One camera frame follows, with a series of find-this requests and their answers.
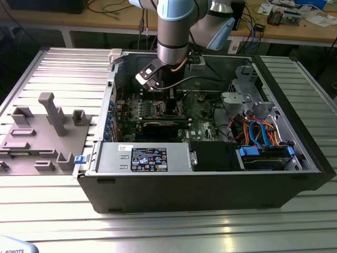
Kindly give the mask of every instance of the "white label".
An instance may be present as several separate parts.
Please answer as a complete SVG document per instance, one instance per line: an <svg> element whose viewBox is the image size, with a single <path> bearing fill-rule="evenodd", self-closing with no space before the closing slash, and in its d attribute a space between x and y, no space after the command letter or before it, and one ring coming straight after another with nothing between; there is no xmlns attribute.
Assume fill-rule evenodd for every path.
<svg viewBox="0 0 337 253"><path fill-rule="evenodd" d="M133 145L118 145L118 151L131 151Z"/></svg>

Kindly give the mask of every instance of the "warning label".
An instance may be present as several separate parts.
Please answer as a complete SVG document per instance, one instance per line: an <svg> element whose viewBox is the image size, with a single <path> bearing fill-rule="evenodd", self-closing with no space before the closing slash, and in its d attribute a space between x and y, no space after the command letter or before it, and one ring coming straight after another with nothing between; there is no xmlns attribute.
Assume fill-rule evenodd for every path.
<svg viewBox="0 0 337 253"><path fill-rule="evenodd" d="M131 163L133 172L167 171L166 148L132 149Z"/></svg>

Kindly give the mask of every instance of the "motherboard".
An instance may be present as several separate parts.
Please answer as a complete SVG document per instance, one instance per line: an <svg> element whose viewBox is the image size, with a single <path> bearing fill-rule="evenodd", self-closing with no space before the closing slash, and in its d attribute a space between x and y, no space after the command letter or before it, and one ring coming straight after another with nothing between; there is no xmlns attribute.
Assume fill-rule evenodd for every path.
<svg viewBox="0 0 337 253"><path fill-rule="evenodd" d="M116 103L118 141L217 141L213 107L206 92L189 91L178 100L133 93Z"/></svg>

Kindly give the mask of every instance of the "blue latch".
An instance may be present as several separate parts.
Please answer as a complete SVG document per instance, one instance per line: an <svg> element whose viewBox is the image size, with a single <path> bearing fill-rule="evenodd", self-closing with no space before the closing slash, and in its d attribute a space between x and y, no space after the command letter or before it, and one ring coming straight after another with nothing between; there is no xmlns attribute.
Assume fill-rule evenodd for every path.
<svg viewBox="0 0 337 253"><path fill-rule="evenodd" d="M241 147L239 149L240 156L251 156L251 155L260 155L257 147Z"/></svg>
<svg viewBox="0 0 337 253"><path fill-rule="evenodd" d="M292 147L288 147L288 152L289 152L291 157L293 157L295 155L295 151Z"/></svg>
<svg viewBox="0 0 337 253"><path fill-rule="evenodd" d="M84 155L75 156L74 164L86 164L86 156Z"/></svg>

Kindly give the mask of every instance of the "wooden workbench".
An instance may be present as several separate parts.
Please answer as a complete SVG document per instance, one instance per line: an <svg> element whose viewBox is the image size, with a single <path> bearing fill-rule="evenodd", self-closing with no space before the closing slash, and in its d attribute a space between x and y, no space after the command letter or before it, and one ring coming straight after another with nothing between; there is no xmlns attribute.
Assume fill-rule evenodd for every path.
<svg viewBox="0 0 337 253"><path fill-rule="evenodd" d="M118 0L103 0L103 2L106 5L118 2ZM268 25L266 21L267 16L256 13L259 9L258 5L263 3L263 0L247 0L247 2L248 8L256 22L266 26L262 42L329 46L329 43L332 43L337 36L337 25L330 25L323 28L306 20L301 20L299 26ZM129 5L129 2L125 1L125 3L117 5L116 8L122 8ZM100 2L94 2L91 5L91 8L101 11ZM115 17L94 13L89 9L85 9L82 14L13 11L10 10L8 6L7 9L12 16L25 27L60 30L63 34L66 46L69 47L72 46L69 31L137 34L139 21L142 15L142 11L136 7L120 11ZM327 4L324 10L337 11L337 7ZM0 26L10 26L14 24L3 9L0 11L0 22ZM157 14L151 11L148 13L148 26L150 34L156 34ZM229 39L238 43L244 39L244 36L248 36L249 33L246 25L241 22L239 29L237 31L232 31Z"/></svg>

